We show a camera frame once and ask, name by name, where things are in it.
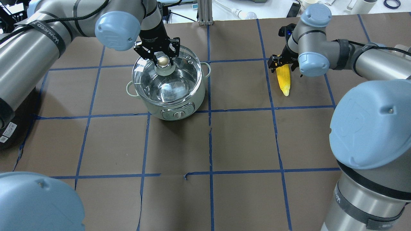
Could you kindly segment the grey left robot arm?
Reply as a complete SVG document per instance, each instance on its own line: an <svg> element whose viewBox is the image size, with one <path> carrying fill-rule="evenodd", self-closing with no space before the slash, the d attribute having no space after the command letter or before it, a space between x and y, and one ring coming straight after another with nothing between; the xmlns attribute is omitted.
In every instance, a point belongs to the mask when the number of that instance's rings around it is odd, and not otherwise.
<svg viewBox="0 0 411 231"><path fill-rule="evenodd" d="M76 37L96 37L144 59L174 59L156 0L32 0L28 19L1 39L1 128ZM1 173L2 231L84 231L83 203L65 182L33 172Z"/></svg>

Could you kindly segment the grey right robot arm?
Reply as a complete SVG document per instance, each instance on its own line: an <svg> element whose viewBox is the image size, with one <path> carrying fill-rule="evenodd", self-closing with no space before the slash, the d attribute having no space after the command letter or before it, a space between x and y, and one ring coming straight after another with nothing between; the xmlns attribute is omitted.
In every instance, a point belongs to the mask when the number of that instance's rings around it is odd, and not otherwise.
<svg viewBox="0 0 411 231"><path fill-rule="evenodd" d="M410 49L346 39L328 41L330 9L312 4L297 24L283 26L280 55L272 72L286 64L307 77L352 70L366 82L339 101L329 142L342 175L321 230L390 230L410 204Z"/></svg>

